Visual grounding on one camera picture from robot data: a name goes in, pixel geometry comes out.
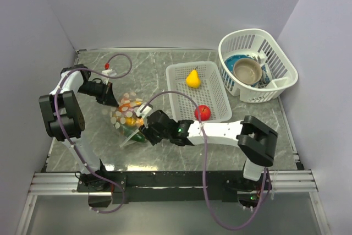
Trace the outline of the beige bowl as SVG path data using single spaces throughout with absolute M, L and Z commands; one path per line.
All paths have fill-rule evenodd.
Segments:
M 243 84 L 254 87 L 262 78 L 262 69 L 254 59 L 243 58 L 236 62 L 234 76 Z

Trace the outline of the white oval dish basket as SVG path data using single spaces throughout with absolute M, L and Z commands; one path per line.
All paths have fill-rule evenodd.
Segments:
M 247 84 L 235 73 L 239 61 L 251 60 L 259 78 Z M 231 32 L 218 45 L 217 62 L 225 88 L 247 103 L 262 103 L 277 98 L 296 84 L 298 72 L 275 39 L 261 29 Z

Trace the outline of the yellow fake pear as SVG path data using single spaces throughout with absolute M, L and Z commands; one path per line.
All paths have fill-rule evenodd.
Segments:
M 196 69 L 193 69 L 186 78 L 186 84 L 190 88 L 197 89 L 201 85 L 201 79 Z

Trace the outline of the aluminium frame rail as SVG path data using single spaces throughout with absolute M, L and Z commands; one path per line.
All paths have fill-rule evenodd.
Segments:
M 317 192 L 311 170 L 271 171 L 273 191 L 275 193 L 311 193 Z M 36 173 L 30 184 L 29 195 L 76 195 L 79 180 L 73 172 Z

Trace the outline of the blue plate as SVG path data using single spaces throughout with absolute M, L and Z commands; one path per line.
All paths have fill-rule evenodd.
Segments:
M 228 57 L 225 60 L 225 66 L 227 67 L 227 69 L 230 71 L 230 73 L 232 75 L 234 75 L 234 66 L 235 66 L 236 62 L 240 59 L 243 59 L 243 58 L 247 58 L 247 55 L 236 54 L 236 55 Z

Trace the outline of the red fake apple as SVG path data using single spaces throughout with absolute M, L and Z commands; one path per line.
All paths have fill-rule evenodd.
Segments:
M 206 105 L 199 105 L 194 110 L 194 116 L 196 120 L 209 121 L 211 118 L 211 109 Z

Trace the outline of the polka dot zip bag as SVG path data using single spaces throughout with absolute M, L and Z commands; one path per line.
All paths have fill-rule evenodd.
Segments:
M 128 91 L 118 99 L 118 107 L 103 106 L 102 108 L 102 117 L 112 126 L 121 148 L 132 143 L 146 142 L 146 138 L 139 131 L 144 121 L 136 115 L 142 103 L 143 99 L 135 91 Z

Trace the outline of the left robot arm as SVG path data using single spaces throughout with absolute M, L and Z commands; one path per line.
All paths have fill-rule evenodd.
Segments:
M 93 96 L 97 103 L 118 107 L 109 73 L 104 70 L 102 79 L 90 80 L 91 70 L 82 64 L 64 68 L 56 88 L 38 100 L 47 134 L 70 150 L 80 168 L 80 181 L 97 192 L 108 188 L 109 178 L 83 134 L 85 120 L 76 94 Z

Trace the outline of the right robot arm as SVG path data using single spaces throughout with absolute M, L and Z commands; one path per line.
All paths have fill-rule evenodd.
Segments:
M 161 110 L 142 107 L 136 115 L 144 122 L 139 131 L 152 145 L 166 139 L 178 146 L 208 143 L 238 147 L 246 156 L 240 182 L 247 190 L 255 189 L 264 168 L 273 166 L 278 133 L 254 116 L 229 123 L 177 122 Z

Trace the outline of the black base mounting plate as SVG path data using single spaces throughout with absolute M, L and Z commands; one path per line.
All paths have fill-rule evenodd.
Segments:
M 267 179 L 251 181 L 241 171 L 129 171 L 105 172 L 103 181 L 95 176 L 76 173 L 78 193 L 89 194 L 90 206 L 105 207 L 109 203 L 200 201 L 204 200 L 202 181 L 206 180 L 208 198 L 222 202 L 256 206 L 252 192 L 271 190 Z

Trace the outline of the flat white perforated basket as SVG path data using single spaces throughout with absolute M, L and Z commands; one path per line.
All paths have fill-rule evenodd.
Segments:
M 186 77 L 193 69 L 201 79 L 201 85 L 196 89 L 186 84 Z M 216 63 L 199 61 L 169 65 L 166 68 L 166 80 L 169 91 L 181 92 L 198 105 L 209 107 L 209 122 L 225 122 L 231 119 L 232 110 Z

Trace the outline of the green fake vegetable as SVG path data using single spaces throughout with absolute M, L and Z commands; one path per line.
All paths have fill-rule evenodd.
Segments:
M 145 137 L 140 133 L 138 129 L 130 129 L 129 127 L 123 127 L 122 134 L 125 136 L 123 144 L 126 144 L 131 140 L 139 143 L 144 143 L 146 141 Z

